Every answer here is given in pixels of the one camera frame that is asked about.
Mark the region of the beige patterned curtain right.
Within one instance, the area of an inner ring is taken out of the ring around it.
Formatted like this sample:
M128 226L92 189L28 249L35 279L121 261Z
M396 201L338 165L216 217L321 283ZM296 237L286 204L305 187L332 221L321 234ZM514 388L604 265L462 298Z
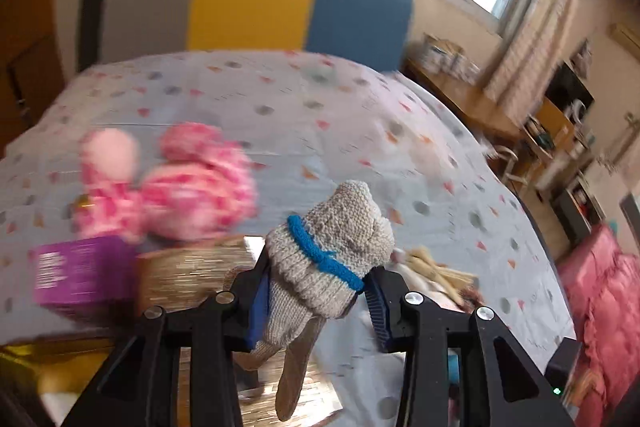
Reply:
M521 127L544 96L570 30L578 0L532 4L492 75L485 94Z

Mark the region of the grey yellow blue chair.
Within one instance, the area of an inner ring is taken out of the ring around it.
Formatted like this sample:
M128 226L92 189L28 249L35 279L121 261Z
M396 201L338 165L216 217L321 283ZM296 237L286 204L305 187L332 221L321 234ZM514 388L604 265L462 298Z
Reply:
M81 0L76 67L197 50L307 51L399 68L412 0Z

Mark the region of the wall air conditioner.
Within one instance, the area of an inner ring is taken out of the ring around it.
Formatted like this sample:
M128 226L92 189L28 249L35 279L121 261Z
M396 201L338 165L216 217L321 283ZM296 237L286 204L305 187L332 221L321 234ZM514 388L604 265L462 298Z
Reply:
M637 61L640 61L640 37L632 29L624 24L612 24L610 37Z

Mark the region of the grey knit gloves blue trim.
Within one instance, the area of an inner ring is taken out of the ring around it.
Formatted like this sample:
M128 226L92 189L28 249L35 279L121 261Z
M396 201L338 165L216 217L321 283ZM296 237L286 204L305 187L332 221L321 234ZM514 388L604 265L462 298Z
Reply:
M267 234L269 317L256 347L234 358L254 371L285 352L276 394L279 421L295 412L324 324L348 313L363 292L364 277L386 265L394 247L390 221L369 185L357 180L341 183L306 215L288 216Z

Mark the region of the beige mesh cloth bundle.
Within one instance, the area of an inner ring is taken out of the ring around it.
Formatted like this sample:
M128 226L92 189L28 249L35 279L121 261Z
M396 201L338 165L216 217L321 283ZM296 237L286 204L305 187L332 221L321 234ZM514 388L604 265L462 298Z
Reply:
M436 262L424 246L407 251L405 265L427 282L433 283L438 291L463 311L473 311L484 303L484 297L477 288L477 277L474 274Z

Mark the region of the pink bedspread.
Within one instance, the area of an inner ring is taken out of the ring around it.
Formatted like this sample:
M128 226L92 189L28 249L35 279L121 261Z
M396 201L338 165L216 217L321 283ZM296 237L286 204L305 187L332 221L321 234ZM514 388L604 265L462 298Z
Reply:
M582 353L578 426L602 426L639 375L639 258L599 225L559 268Z

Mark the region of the black monitor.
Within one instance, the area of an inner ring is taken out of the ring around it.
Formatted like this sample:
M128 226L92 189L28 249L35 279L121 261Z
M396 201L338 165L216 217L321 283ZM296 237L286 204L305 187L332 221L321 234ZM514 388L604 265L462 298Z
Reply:
M579 116L585 116L593 103L593 96L585 83L566 63L555 69L544 97L561 112L568 112L570 115L574 114L575 107L580 107Z

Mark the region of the gold metal tray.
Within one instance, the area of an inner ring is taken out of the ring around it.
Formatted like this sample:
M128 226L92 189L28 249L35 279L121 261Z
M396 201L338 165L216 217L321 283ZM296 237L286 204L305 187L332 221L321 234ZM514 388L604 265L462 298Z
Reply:
M60 337L1 348L1 424L59 426L114 348L110 338Z

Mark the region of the pink spotted plush toy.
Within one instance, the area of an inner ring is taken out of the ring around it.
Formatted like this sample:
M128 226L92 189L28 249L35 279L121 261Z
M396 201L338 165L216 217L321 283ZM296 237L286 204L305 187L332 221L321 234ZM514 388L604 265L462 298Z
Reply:
M74 210L82 239L117 235L140 244L148 235L178 242L214 239L253 218L257 187L241 145L207 124L182 122L160 137L164 161L139 185L139 145L115 128L81 141L85 202Z

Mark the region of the purple snack box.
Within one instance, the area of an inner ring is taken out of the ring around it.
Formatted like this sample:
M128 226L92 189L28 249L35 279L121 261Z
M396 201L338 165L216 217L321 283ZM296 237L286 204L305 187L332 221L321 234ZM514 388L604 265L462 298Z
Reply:
M115 324L134 315L137 247L117 235L42 245L35 261L38 306L96 324Z

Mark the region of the wooden side desk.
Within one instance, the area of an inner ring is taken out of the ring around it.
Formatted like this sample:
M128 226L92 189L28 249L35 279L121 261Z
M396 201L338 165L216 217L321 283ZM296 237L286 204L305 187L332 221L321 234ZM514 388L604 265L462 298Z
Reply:
M434 94L471 130L508 143L521 139L521 129L479 87L443 72L431 74L413 58L405 60L401 72Z

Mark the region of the ornate silver tissue box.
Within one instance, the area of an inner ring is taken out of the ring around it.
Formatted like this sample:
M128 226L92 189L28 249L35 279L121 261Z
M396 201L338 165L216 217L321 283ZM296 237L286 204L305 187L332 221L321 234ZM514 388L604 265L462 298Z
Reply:
M171 312L199 305L230 287L236 272L253 268L264 245L262 236L235 235L139 255L137 311L160 306ZM326 426L340 415L342 405L329 377L310 361L292 417L279 421L276 396L283 365L284 354L278 353L254 373L235 369L244 425Z

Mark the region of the white folding stool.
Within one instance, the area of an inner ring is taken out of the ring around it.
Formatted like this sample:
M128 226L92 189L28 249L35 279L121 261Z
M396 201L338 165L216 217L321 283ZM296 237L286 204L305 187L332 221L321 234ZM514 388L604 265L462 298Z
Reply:
M514 148L494 145L488 158L498 169L500 181L516 195L523 196L544 168L548 154L538 145L521 141Z

